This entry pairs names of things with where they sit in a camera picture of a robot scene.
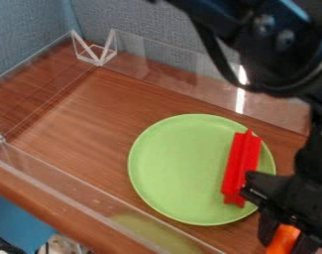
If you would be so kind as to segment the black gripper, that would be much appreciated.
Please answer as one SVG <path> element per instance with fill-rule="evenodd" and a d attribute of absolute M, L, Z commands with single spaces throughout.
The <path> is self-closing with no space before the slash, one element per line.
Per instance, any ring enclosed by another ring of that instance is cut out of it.
<path fill-rule="evenodd" d="M 322 183 L 299 174 L 248 171 L 241 195 L 260 208 L 257 238 L 265 247 L 284 223 L 303 231 L 292 254 L 316 254 L 322 249 Z"/>

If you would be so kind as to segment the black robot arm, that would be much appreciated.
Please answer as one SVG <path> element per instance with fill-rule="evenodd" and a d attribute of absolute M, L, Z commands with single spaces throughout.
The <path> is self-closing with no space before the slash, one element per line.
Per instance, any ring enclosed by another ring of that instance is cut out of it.
<path fill-rule="evenodd" d="M 295 174 L 245 175 L 241 195 L 260 208 L 257 237 L 273 254 L 322 249 L 322 0 L 165 1 L 191 18 L 225 79 L 243 86 L 221 45 L 239 52 L 243 88 L 311 105 L 311 132 Z"/>

